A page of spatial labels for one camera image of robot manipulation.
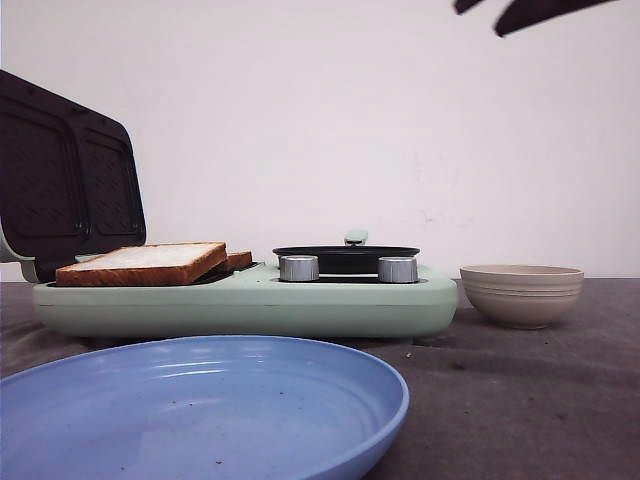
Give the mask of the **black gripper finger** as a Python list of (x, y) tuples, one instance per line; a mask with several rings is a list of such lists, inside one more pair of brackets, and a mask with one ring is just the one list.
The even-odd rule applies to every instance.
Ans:
[(464, 14), (482, 1), (483, 0), (455, 0), (453, 6), (457, 14)]
[(499, 37), (504, 37), (555, 17), (609, 2), (610, 0), (515, 0), (498, 18), (494, 31)]

